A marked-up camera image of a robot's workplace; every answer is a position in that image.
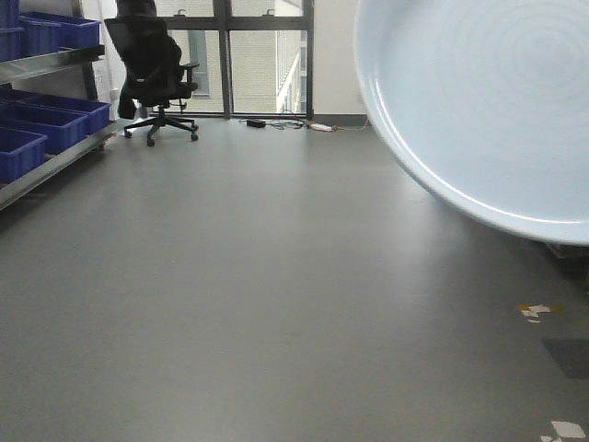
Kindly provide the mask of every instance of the ceramic plate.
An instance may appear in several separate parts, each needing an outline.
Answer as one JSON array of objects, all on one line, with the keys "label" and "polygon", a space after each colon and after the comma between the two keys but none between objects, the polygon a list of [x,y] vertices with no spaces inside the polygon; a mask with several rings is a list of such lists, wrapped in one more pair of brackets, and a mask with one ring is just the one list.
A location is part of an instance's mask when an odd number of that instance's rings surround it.
[{"label": "ceramic plate", "polygon": [[360,0],[354,38],[415,180],[494,227],[589,244],[589,1]]}]

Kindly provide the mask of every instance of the blue storage crate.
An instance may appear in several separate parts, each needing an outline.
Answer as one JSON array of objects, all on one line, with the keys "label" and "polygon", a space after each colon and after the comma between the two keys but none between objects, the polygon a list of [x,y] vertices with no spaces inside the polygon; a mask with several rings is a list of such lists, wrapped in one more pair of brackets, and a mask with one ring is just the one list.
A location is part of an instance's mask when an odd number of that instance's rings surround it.
[{"label": "blue storage crate", "polygon": [[9,183],[45,160],[47,136],[0,126],[0,182]]},{"label": "blue storage crate", "polygon": [[10,103],[0,109],[0,125],[48,136],[46,151],[60,154],[86,137],[83,113]]},{"label": "blue storage crate", "polygon": [[66,97],[54,97],[52,95],[39,95],[27,100],[28,104],[47,108],[57,108],[65,111],[86,113],[86,133],[88,135],[98,132],[110,123],[110,104],[89,99],[69,99]]},{"label": "blue storage crate", "polygon": [[25,90],[9,89],[7,87],[0,87],[0,99],[5,101],[28,101],[38,97],[39,94],[35,92],[27,92]]},{"label": "blue storage crate", "polygon": [[59,28],[59,45],[64,48],[87,48],[100,44],[99,21],[44,12],[24,12],[21,16],[62,25]]},{"label": "blue storage crate", "polygon": [[21,17],[22,34],[20,49],[23,57],[59,52],[59,29],[62,25],[51,21]]},{"label": "blue storage crate", "polygon": [[0,62],[20,58],[20,37],[23,30],[23,28],[0,29]]},{"label": "blue storage crate", "polygon": [[18,26],[18,0],[0,0],[0,28]]}]

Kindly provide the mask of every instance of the chair base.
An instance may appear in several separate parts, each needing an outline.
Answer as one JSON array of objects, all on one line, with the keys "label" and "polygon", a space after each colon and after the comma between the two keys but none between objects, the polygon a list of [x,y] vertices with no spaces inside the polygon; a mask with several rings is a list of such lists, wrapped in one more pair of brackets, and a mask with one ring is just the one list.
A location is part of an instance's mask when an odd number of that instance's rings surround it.
[{"label": "chair base", "polygon": [[129,132],[129,129],[146,126],[152,126],[152,128],[147,133],[147,145],[156,145],[153,136],[159,130],[160,127],[164,126],[174,126],[183,131],[190,132],[192,141],[196,141],[199,139],[199,135],[196,134],[196,132],[199,130],[199,126],[198,124],[196,124],[196,122],[194,122],[194,120],[189,120],[187,118],[168,117],[166,115],[166,110],[164,106],[157,107],[156,117],[150,118],[143,122],[136,122],[134,124],[129,124],[128,126],[125,126],[125,138],[131,138],[132,136],[131,132]]}]

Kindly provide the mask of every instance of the chair armrest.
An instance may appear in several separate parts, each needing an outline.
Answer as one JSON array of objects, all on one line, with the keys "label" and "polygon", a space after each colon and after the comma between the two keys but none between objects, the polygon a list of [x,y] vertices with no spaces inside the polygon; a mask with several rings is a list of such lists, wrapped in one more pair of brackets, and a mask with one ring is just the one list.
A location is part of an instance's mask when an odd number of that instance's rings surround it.
[{"label": "chair armrest", "polygon": [[187,83],[192,83],[192,69],[194,69],[197,66],[200,66],[200,63],[197,62],[193,62],[193,63],[186,63],[186,64],[181,64],[180,67],[182,69],[184,69],[186,71],[186,82]]}]

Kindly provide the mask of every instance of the chair backrest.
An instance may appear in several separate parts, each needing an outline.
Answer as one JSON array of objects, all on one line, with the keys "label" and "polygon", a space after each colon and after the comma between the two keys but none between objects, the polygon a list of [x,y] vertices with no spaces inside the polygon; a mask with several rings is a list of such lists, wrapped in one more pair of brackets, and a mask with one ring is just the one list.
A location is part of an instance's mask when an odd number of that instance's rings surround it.
[{"label": "chair backrest", "polygon": [[117,0],[117,17],[157,17],[154,0]]},{"label": "chair backrest", "polygon": [[179,83],[179,58],[174,53],[175,42],[167,34],[166,22],[156,17],[104,21],[127,71],[123,91],[142,103],[155,103],[173,95]]}]

